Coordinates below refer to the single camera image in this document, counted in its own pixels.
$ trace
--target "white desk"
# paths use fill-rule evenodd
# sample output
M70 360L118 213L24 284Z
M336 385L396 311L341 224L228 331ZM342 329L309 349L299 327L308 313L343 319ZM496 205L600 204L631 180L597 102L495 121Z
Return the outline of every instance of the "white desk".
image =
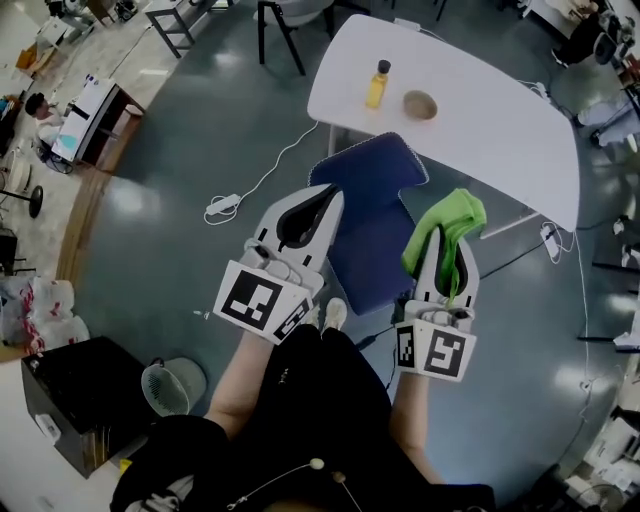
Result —
M78 109L87 114L87 118L71 111L58 133L53 152L69 162L84 161L94 166L98 166L103 156L108 156L105 151L113 153L113 158L108 160L109 168L103 169L113 170L111 167L117 164L124 146L139 123L138 116L129 116L136 119L131 124L127 121L125 129L120 133L114 133L128 105L135 106L140 114L144 114L144 109L114 80L94 80L88 83L75 103ZM117 141L115 147L109 147L110 140Z
M391 71L382 104L372 110L365 97L380 59L391 62ZM402 99L411 89L436 100L435 119L413 121L404 114ZM331 125L330 153L335 127L371 135L396 132L419 154L490 185L568 231L576 228L580 179L569 120L502 71L453 46L386 21L351 16L322 59L307 111Z
M76 107L89 115L84 119L70 112L53 145L53 152L69 162L82 158L83 149L97 128L101 115L118 93L114 80L98 80L88 83L76 101Z

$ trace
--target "chair leg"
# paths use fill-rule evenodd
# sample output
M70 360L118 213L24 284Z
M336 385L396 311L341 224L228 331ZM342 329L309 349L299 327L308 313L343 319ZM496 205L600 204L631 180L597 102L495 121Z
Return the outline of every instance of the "chair leg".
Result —
M284 20L282 19L282 11L280 7L278 5L272 4L271 10L273 11L273 15L275 16L276 21L278 22L278 26L280 27L280 30L282 31L282 35L284 36L284 39L287 42L287 46L289 47L289 51L293 56L293 60L296 61L296 66L298 66L298 71L300 71L300 74L302 76L305 76L306 73L304 72L304 66L302 65L302 61L300 60L298 51L296 50L296 47L293 44L293 40L291 39L291 35L290 35L291 29L289 29L289 27L285 25Z
M264 64L264 8L265 2L258 2L258 55L260 64Z
M333 30L334 30L333 4L331 4L322 12L324 14L324 22L327 25L327 33L329 34L329 39L333 39Z
M447 5L447 0L442 0L442 6L440 7L440 12L438 13L438 17L436 18L436 21L440 21L440 18L442 17L442 11L444 11L445 5Z

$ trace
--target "plastic bag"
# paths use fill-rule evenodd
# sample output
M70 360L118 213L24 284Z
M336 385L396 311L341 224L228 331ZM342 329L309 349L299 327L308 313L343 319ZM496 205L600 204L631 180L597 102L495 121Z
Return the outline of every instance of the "plastic bag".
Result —
M0 278L0 339L12 346L31 339L25 324L31 281L30 277Z
M52 281L34 277L31 284L33 299L30 317L44 320L64 320L73 318L75 295L69 281Z
M33 340L28 352L34 354L54 348L73 345L89 339L89 329L79 316L63 320L31 319Z

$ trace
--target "blue chair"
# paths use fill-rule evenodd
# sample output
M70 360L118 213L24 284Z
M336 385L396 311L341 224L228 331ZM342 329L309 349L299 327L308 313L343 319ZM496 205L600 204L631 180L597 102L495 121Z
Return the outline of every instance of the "blue chair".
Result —
M316 164L309 185L334 183L344 212L329 261L357 315L391 304L413 287L400 256L415 229L400 191L427 183L416 154L396 133L385 133Z

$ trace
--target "black shirt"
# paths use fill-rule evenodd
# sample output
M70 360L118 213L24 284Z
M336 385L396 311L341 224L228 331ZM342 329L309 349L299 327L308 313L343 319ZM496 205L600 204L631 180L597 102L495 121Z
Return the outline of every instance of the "black shirt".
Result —
M252 494L235 512L297 499L328 510L494 510L488 486L431 485L389 435L391 404L375 372L335 329L298 327L274 348L248 424L233 442L207 419L160 420L132 458L111 510L194 475L180 512L227 510L313 458L324 468L294 471ZM346 477L343 487L333 473Z

